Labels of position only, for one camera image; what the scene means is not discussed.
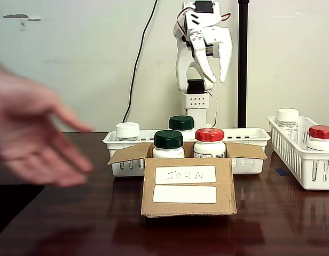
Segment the person's bare hand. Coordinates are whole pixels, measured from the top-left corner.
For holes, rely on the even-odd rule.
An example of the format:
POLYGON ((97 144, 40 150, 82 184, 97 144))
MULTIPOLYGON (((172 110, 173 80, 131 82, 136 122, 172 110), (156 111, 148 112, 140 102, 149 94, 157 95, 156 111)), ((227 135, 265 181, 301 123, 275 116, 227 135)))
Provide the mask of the person's bare hand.
POLYGON ((56 116, 74 130, 92 128, 60 96, 0 64, 0 159, 33 185, 70 187, 86 182, 89 160, 54 125, 56 116))

